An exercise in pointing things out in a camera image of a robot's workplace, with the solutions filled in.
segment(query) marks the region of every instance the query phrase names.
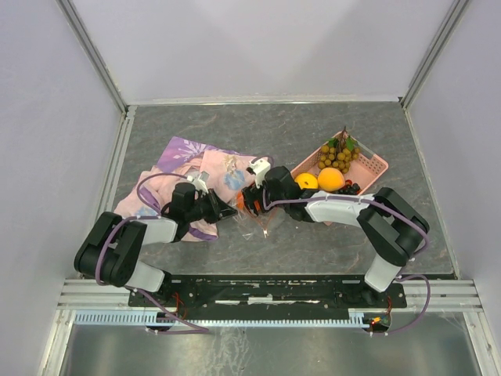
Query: gray stone surface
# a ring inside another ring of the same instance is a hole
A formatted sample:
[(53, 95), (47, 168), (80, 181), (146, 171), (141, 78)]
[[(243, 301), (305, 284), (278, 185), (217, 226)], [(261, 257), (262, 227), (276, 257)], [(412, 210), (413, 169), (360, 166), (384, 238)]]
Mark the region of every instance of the gray stone surface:
[[(451, 273), (452, 263), (409, 126), (397, 103), (247, 104), (139, 107), (118, 183), (116, 203), (180, 136), (243, 154), (271, 154), (293, 168), (326, 139), (348, 131), (388, 162), (369, 190), (397, 190), (431, 226), (431, 248), (406, 271)], [(141, 260), (171, 273), (364, 273), (375, 255), (360, 229), (295, 222), (279, 215), (265, 239), (233, 219), (218, 224), (219, 239), (144, 247)]]

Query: basket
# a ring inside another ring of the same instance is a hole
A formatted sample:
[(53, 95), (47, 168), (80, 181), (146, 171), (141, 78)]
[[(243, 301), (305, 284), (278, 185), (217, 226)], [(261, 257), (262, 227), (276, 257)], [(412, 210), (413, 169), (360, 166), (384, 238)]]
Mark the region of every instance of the basket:
[[(357, 141), (357, 144), (360, 148), (359, 159), (350, 162), (350, 171), (344, 175), (344, 178), (346, 180), (351, 180), (353, 183), (357, 183), (360, 186), (359, 194), (363, 194), (386, 170), (388, 170), (388, 163), (383, 158), (373, 153), (369, 148), (362, 145), (359, 141)], [(320, 173), (318, 164), (321, 154), (319, 147), (292, 170), (290, 173), (292, 177), (296, 179), (296, 176), (303, 172), (309, 172), (310, 174), (318, 176)]]

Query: white backdrop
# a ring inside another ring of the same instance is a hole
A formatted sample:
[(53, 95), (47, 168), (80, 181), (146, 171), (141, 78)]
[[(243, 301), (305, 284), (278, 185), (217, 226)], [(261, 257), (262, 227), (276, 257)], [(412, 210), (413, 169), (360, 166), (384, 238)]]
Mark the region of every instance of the white backdrop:
[(35, 375), (120, 114), (56, 2), (0, 12), (0, 373)]
[(125, 101), (141, 104), (219, 96), (396, 99), (452, 0), (74, 4)]
[(411, 107), (463, 277), (474, 278), (501, 346), (499, 0), (471, 2)]

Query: lemon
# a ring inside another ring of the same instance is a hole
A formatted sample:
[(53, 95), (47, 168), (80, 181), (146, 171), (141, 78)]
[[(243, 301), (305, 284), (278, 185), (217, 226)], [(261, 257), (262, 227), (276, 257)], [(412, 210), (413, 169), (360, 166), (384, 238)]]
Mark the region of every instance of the lemon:
[(302, 190), (316, 190), (319, 188), (319, 182), (316, 176), (308, 174), (307, 172), (299, 174), (294, 181), (299, 184)]
[(339, 170), (336, 170), (335, 168), (324, 168), (319, 173), (317, 180), (320, 189), (325, 190), (326, 192), (339, 190), (344, 186), (343, 174), (341, 174), (341, 172)]

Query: cloth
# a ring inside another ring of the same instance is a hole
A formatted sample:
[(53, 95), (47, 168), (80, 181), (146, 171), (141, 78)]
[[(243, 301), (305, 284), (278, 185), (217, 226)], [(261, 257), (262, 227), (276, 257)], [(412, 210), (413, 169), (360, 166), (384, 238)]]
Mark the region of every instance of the cloth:
[[(207, 188), (213, 188), (215, 193), (224, 201), (230, 202), (244, 188), (254, 181), (254, 176), (246, 171), (248, 163), (254, 157), (243, 156), (235, 151), (220, 150), (215, 146), (196, 143), (187, 139), (173, 137), (162, 153), (157, 165), (151, 170), (142, 172), (139, 182), (148, 176), (160, 172), (172, 172), (179, 175), (196, 176), (206, 172), (209, 177)], [(158, 176), (142, 185), (142, 196), (155, 208), (162, 209), (172, 199), (175, 185), (185, 181), (176, 176)], [(115, 213), (122, 217), (131, 215), (155, 215), (156, 212), (144, 205), (137, 196), (136, 186), (132, 192), (115, 208)], [(218, 230), (215, 224), (208, 224), (204, 220), (190, 224), (189, 232), (182, 238), (183, 241), (211, 241), (218, 239)]]

